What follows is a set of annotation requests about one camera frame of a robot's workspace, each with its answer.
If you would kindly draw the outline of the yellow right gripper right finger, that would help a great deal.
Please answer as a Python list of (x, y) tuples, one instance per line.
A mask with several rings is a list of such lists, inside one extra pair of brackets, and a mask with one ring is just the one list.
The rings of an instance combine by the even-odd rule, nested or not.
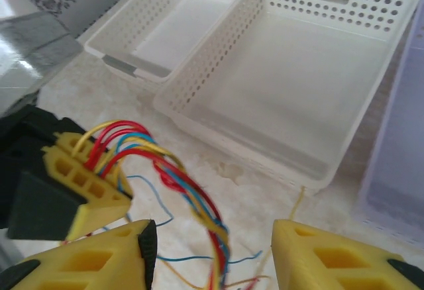
[(292, 220), (275, 220), (280, 289), (422, 289), (423, 270), (400, 255)]

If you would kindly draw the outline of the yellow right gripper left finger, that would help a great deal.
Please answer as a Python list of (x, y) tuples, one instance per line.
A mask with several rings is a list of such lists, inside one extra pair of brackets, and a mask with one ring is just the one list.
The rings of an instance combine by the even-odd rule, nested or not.
[(35, 254), (1, 272), (2, 289), (151, 289), (156, 223), (138, 220)]

